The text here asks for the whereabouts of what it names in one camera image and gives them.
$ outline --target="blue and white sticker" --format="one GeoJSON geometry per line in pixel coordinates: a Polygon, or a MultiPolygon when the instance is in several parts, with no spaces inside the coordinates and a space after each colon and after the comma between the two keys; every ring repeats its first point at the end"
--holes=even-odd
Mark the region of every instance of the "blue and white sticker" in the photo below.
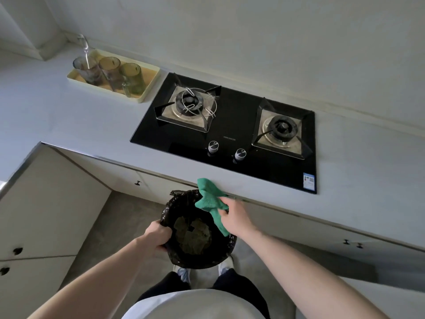
{"type": "Polygon", "coordinates": [[[315,191],[315,177],[312,174],[304,173],[304,189],[315,191]]]}

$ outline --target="stove burner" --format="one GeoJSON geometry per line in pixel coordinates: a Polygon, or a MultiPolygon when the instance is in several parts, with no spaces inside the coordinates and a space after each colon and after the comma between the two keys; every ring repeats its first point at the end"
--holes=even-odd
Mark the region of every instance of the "stove burner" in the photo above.
{"type": "Polygon", "coordinates": [[[298,133],[298,127],[294,120],[283,115],[277,115],[267,125],[270,135],[283,143],[291,141],[298,133]]]}
{"type": "Polygon", "coordinates": [[[204,109],[204,98],[199,92],[187,88],[177,94],[176,109],[187,117],[199,115],[204,109]]]}

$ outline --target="green cloth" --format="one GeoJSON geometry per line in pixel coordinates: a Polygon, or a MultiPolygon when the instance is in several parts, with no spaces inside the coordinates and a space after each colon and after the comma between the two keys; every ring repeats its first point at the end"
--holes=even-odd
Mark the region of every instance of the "green cloth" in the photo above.
{"type": "Polygon", "coordinates": [[[221,223],[221,216],[217,209],[229,210],[224,202],[219,197],[227,196],[224,192],[217,188],[217,186],[207,178],[198,179],[199,192],[202,195],[202,199],[195,203],[195,207],[208,211],[214,219],[214,224],[218,227],[220,232],[224,236],[229,236],[229,232],[224,228],[221,223]]]}

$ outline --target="person's left arm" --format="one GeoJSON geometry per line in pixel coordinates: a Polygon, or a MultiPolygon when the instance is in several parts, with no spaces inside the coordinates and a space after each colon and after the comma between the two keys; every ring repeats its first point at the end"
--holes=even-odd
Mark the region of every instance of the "person's left arm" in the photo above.
{"type": "Polygon", "coordinates": [[[28,319],[109,319],[124,299],[140,265],[171,237],[172,230],[152,222],[145,234],[65,286],[28,319]]]}

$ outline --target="white shirt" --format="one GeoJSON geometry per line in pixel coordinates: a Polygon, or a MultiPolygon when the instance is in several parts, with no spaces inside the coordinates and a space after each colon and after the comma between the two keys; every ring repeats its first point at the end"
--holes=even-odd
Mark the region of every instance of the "white shirt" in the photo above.
{"type": "Polygon", "coordinates": [[[137,302],[122,319],[264,319],[256,307],[233,294],[197,289],[153,296],[137,302]]]}

